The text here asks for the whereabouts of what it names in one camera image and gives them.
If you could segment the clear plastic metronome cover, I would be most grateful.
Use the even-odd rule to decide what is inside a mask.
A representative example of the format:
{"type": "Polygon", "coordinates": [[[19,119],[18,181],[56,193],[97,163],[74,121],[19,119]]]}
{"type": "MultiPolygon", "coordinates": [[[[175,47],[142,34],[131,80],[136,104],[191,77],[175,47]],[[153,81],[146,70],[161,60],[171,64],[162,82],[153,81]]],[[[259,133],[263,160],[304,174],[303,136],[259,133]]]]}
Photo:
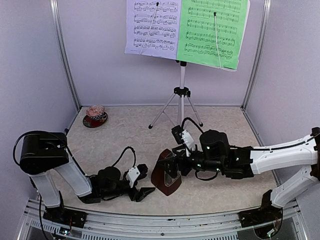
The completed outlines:
{"type": "Polygon", "coordinates": [[[163,167],[165,171],[164,184],[166,187],[169,187],[173,185],[180,177],[180,174],[178,173],[178,165],[176,163],[176,155],[174,153],[167,155],[167,157],[164,159],[163,167]]]}

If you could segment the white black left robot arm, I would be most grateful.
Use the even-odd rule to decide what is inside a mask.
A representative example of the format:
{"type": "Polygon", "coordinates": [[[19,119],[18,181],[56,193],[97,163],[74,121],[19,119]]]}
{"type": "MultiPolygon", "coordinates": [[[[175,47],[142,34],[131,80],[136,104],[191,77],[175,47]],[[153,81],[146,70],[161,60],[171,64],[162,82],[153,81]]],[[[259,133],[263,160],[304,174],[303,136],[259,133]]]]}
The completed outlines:
{"type": "Polygon", "coordinates": [[[155,191],[154,187],[136,187],[138,181],[147,176],[148,167],[144,163],[133,164],[125,173],[112,164],[87,175],[72,155],[67,136],[62,132],[29,131],[18,141],[22,141],[22,149],[17,164],[31,179],[50,214],[61,223],[70,218],[70,211],[63,206],[62,194],[50,175],[52,170],[84,204],[111,201],[123,195],[132,202],[140,202],[155,191]]]}

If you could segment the white perforated music stand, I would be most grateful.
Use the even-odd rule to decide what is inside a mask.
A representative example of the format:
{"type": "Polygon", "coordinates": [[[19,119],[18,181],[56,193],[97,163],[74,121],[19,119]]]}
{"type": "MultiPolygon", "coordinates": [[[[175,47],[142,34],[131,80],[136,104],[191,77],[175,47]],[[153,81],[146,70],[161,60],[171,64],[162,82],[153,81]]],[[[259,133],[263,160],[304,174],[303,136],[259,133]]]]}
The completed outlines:
{"type": "Polygon", "coordinates": [[[186,67],[189,62],[182,60],[175,60],[180,65],[180,83],[179,86],[174,89],[173,95],[178,96],[178,117],[177,122],[181,123],[184,118],[185,102],[190,102],[190,90],[185,86],[186,67]]]}

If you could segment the brown wooden metronome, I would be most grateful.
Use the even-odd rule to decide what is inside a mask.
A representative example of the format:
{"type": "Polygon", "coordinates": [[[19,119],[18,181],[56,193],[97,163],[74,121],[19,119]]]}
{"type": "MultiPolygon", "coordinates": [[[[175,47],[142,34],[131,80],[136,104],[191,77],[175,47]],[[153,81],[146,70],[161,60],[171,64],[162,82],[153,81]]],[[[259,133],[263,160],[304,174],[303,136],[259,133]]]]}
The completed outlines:
{"type": "Polygon", "coordinates": [[[175,155],[171,150],[163,150],[151,173],[151,183],[166,196],[172,195],[182,184],[179,172],[176,177],[169,175],[170,171],[174,170],[174,158],[175,155]]]}

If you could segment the green sheet music page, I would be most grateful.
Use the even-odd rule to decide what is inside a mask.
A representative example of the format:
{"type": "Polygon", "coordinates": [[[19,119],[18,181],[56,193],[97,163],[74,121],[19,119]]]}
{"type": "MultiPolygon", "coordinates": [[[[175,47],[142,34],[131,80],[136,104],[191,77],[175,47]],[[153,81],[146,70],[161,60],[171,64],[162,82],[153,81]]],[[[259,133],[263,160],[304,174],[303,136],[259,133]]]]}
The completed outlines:
{"type": "Polygon", "coordinates": [[[236,71],[250,6],[249,0],[183,0],[177,60],[236,71]]]}

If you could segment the white sheet music page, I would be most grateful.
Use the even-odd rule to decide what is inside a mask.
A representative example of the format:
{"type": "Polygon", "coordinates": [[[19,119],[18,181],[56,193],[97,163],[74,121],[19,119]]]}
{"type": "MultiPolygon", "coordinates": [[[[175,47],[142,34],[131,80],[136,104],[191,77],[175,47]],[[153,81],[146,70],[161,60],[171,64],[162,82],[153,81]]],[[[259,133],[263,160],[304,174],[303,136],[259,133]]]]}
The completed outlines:
{"type": "Polygon", "coordinates": [[[176,60],[180,0],[128,0],[125,54],[176,60]]]}

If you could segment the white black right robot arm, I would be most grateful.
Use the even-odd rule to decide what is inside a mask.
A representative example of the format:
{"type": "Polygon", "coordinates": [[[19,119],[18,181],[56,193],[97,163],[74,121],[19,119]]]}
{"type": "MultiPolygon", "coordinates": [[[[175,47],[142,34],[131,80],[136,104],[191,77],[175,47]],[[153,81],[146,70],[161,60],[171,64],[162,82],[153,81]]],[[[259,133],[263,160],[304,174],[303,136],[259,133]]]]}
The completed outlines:
{"type": "Polygon", "coordinates": [[[320,182],[319,127],[314,127],[311,134],[303,138],[263,147],[232,146],[224,132],[210,129],[201,133],[201,149],[198,149],[190,133],[180,125],[171,132],[178,147],[165,149],[151,173],[151,183],[166,196],[180,187],[182,177],[190,171],[195,174],[209,171],[241,180],[276,169],[301,166],[285,183],[263,194],[255,216],[260,222],[266,222],[275,214],[275,208],[283,208],[320,182]]]}

